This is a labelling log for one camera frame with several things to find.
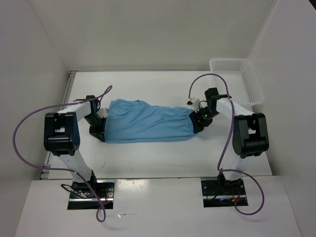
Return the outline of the light blue shorts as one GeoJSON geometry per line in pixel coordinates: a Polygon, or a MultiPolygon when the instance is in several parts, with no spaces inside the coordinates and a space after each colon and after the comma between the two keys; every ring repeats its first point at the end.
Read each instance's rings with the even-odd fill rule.
{"type": "Polygon", "coordinates": [[[195,136],[192,109],[117,99],[107,109],[105,142],[178,142],[195,136]]]}

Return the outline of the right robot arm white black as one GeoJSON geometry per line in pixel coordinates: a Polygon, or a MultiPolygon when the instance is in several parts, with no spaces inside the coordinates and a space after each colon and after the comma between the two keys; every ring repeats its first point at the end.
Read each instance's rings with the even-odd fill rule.
{"type": "Polygon", "coordinates": [[[231,164],[219,171],[216,183],[218,193],[229,194],[241,183],[242,173],[254,157],[260,156],[269,148],[266,117],[233,102],[227,94],[219,94],[215,87],[204,94],[207,103],[205,107],[201,107],[201,101],[197,98],[189,98],[187,101],[187,104],[194,108],[189,115],[194,133],[203,131],[219,114],[228,118],[233,126],[229,136],[235,154],[231,164]]]}

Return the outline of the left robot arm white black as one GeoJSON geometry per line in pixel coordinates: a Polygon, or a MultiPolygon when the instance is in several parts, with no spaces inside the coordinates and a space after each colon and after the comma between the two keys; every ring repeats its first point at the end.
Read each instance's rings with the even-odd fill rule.
{"type": "Polygon", "coordinates": [[[93,95],[76,100],[56,113],[47,113],[44,119],[44,148],[64,163],[72,173],[75,190],[87,197],[97,195],[99,186],[91,168],[85,163],[80,151],[79,121],[89,124],[89,134],[105,141],[106,116],[99,115],[101,100],[93,95]]]}

